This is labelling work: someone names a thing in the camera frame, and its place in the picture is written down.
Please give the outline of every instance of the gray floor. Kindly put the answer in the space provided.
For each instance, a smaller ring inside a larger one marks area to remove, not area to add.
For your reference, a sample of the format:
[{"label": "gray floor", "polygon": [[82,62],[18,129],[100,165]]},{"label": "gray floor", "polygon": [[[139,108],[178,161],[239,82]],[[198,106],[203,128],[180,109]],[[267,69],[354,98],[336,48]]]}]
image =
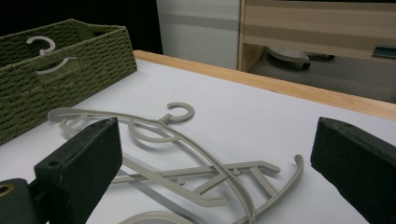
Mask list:
[{"label": "gray floor", "polygon": [[311,65],[304,70],[265,51],[249,73],[396,104],[396,63],[306,54]]}]

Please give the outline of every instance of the basket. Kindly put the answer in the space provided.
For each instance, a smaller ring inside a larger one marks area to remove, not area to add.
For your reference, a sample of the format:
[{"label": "basket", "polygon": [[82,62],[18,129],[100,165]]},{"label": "basket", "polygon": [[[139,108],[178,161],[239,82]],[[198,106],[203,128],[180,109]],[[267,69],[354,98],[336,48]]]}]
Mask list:
[{"label": "basket", "polygon": [[[28,44],[32,36],[56,48]],[[70,19],[1,36],[0,145],[46,121],[51,109],[76,105],[135,71],[124,26]]]}]

